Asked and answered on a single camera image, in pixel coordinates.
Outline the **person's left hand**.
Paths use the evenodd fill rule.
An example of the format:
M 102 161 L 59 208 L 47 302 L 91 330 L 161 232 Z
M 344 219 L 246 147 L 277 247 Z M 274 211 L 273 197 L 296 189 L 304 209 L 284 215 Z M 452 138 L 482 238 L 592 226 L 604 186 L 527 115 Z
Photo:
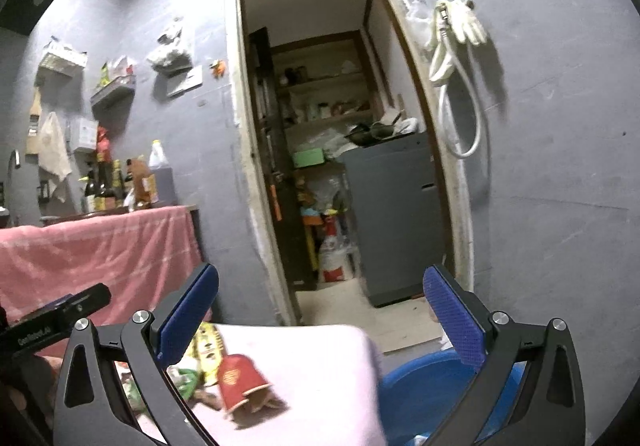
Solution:
M 1 361 L 1 444 L 52 445 L 62 359 L 28 355 Z

